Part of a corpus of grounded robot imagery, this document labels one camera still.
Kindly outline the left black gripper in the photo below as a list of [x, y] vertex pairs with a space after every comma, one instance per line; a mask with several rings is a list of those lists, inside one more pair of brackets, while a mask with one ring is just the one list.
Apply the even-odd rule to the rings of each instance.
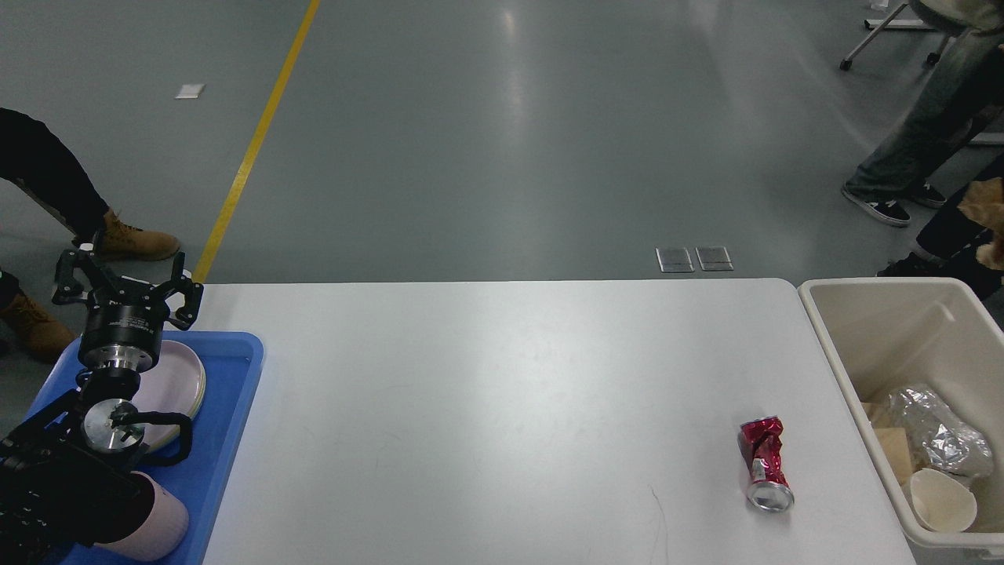
[[[55, 267], [53, 304], [85, 304], [85, 332], [80, 337], [78, 361], [91, 369], [126, 368], [143, 373], [160, 361], [165, 322], [189, 330], [198, 318], [204, 285], [191, 279], [186, 253], [175, 254], [168, 280], [148, 291], [148, 304], [123, 304], [122, 282], [98, 257], [104, 233], [62, 251]], [[170, 297], [182, 304], [172, 310]]]

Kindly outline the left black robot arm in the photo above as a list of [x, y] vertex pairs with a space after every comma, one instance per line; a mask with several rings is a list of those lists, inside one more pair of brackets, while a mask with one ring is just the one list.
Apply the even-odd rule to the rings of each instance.
[[83, 304], [82, 369], [62, 393], [2, 440], [2, 561], [40, 564], [57, 547], [122, 542], [153, 517], [155, 485], [139, 467], [185, 461], [193, 421], [133, 404], [141, 375], [160, 360], [166, 323], [196, 322], [204, 286], [185, 253], [154, 285], [116, 275], [93, 243], [56, 264], [53, 303]]

